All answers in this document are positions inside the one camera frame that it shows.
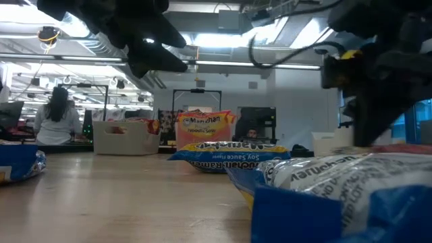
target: white storage box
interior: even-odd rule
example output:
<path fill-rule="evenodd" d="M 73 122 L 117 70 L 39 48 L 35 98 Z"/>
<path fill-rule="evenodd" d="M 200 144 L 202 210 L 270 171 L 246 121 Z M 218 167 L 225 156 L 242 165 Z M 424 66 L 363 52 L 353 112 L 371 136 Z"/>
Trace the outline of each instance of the white storage box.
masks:
<path fill-rule="evenodd" d="M 124 134 L 113 132 L 121 128 Z M 152 155 L 159 149 L 159 135 L 150 134 L 144 122 L 94 121 L 94 153 L 98 155 Z"/>

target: table surface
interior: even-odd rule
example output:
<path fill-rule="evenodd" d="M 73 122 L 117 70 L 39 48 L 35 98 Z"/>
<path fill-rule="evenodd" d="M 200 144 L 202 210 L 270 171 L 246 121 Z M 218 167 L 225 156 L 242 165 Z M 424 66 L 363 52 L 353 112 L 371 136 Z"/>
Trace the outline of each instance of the table surface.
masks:
<path fill-rule="evenodd" d="M 250 211 L 226 174 L 169 155 L 49 155 L 0 187 L 2 242 L 250 242 Z"/>

